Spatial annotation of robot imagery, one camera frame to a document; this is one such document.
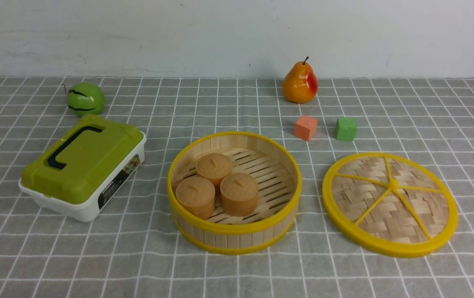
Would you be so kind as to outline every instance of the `green cube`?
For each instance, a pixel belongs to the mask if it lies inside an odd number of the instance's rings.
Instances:
[[[353,141],[357,134],[357,121],[354,118],[340,117],[337,119],[335,138],[338,141]]]

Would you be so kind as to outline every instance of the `pear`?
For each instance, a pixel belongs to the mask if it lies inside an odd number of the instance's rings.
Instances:
[[[283,94],[286,100],[295,103],[310,102],[318,92],[318,79],[314,70],[304,61],[294,64],[283,81]]]

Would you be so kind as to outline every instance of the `yellow spoke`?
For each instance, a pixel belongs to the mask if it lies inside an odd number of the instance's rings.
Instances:
[[[363,180],[363,181],[368,181],[368,182],[371,182],[371,183],[375,183],[375,184],[377,184],[377,185],[381,185],[381,186],[384,186],[384,187],[388,187],[388,185],[387,185],[386,183],[382,183],[381,181],[376,181],[376,180],[369,179],[369,178],[364,178],[364,177],[359,177],[359,176],[353,176],[353,175],[346,175],[346,174],[335,174],[335,176],[344,177],[344,178],[351,178],[351,179],[358,179],[358,180]]]
[[[419,187],[419,186],[399,186],[398,188],[402,189],[415,189],[415,190],[422,190],[422,191],[430,191],[430,192],[439,192],[442,193],[442,190],[439,189],[432,189],[432,188],[426,188],[426,187]]]
[[[371,206],[369,206],[367,210],[364,211],[362,215],[360,215],[360,217],[358,217],[358,219],[356,220],[356,222],[354,222],[354,224],[358,225],[362,221],[362,219],[364,219],[364,217],[366,217],[371,212],[371,210],[373,210],[373,208],[375,208],[375,206],[377,206],[377,204],[380,203],[382,199],[384,199],[390,193],[390,191],[391,191],[390,189],[386,189],[386,191],[384,191],[382,195],[379,198],[377,198],[377,200],[375,200],[375,202],[373,202],[373,204],[371,204]]]
[[[408,201],[404,198],[404,196],[402,196],[402,194],[400,192],[396,191],[396,190],[394,190],[393,192],[398,196],[398,198],[401,200],[401,202],[404,204],[404,206],[408,209],[410,214],[413,216],[413,218],[415,219],[415,221],[419,225],[419,228],[421,228],[421,230],[423,231],[426,238],[428,238],[428,240],[432,239],[432,237],[430,237],[430,234],[428,233],[428,231],[424,227],[423,223],[421,222],[421,219],[417,216],[417,213],[415,213],[415,211],[413,210],[413,207],[408,203]]]
[[[390,169],[390,163],[387,158],[384,158],[384,163],[386,164],[386,171],[388,171],[388,181],[392,181],[392,170]]]

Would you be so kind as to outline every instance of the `green lid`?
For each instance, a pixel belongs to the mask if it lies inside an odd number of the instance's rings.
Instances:
[[[84,115],[24,168],[21,183],[70,204],[83,203],[142,139],[133,125]]]

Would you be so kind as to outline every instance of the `woven bamboo lid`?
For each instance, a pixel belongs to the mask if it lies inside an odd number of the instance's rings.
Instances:
[[[342,232],[389,256],[431,253],[457,225],[457,208],[446,186],[400,156],[362,153],[341,159],[326,174],[323,196]]]

